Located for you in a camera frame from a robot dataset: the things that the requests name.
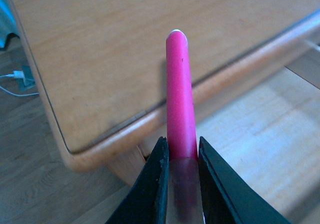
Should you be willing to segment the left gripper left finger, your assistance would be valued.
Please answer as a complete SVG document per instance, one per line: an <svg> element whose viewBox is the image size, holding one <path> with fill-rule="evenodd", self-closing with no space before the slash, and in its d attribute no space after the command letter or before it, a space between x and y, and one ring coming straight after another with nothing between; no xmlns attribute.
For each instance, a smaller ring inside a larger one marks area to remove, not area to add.
<svg viewBox="0 0 320 224"><path fill-rule="evenodd" d="M160 137L128 195L108 224L164 224L167 216L169 147Z"/></svg>

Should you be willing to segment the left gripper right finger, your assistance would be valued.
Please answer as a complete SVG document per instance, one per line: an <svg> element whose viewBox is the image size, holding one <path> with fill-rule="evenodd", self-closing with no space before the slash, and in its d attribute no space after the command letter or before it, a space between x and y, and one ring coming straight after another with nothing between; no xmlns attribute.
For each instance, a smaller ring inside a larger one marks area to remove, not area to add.
<svg viewBox="0 0 320 224"><path fill-rule="evenodd" d="M204 138L198 169L206 224L289 224L256 193Z"/></svg>

